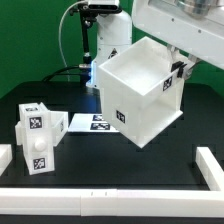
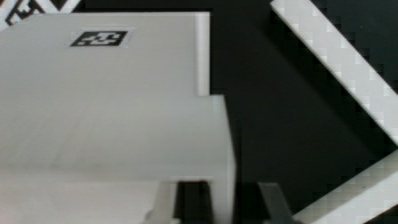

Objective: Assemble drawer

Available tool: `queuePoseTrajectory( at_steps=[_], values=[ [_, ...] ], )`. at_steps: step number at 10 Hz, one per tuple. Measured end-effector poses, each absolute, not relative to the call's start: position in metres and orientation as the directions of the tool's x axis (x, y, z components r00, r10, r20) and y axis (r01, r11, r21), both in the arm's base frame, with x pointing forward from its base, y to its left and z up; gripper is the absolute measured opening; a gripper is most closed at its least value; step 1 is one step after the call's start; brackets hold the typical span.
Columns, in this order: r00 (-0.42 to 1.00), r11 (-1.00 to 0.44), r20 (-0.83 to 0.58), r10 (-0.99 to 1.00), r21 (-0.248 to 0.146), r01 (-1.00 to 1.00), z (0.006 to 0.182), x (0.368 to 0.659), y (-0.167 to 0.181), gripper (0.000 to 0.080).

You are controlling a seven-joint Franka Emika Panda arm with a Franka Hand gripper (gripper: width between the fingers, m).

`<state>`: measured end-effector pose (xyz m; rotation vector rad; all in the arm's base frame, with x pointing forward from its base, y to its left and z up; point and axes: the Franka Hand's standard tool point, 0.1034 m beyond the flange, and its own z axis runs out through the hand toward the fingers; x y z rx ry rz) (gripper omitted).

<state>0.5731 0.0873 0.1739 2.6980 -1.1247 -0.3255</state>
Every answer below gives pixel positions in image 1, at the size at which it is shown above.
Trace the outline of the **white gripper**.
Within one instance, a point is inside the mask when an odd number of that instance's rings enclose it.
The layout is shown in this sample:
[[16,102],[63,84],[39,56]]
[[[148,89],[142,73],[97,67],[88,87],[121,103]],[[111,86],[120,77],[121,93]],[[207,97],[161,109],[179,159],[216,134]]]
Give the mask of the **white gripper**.
[[[132,21],[170,44],[170,72],[178,78],[189,79],[200,59],[224,70],[224,0],[134,0]],[[187,65],[178,48],[191,54]]]

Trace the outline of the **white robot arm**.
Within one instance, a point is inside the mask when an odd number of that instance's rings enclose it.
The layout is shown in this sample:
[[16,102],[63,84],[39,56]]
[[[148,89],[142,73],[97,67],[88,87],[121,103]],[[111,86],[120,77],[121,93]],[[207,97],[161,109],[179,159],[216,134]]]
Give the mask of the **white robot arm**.
[[97,13],[97,55],[86,86],[153,101],[180,94],[200,61],[224,70],[224,0],[89,0]]

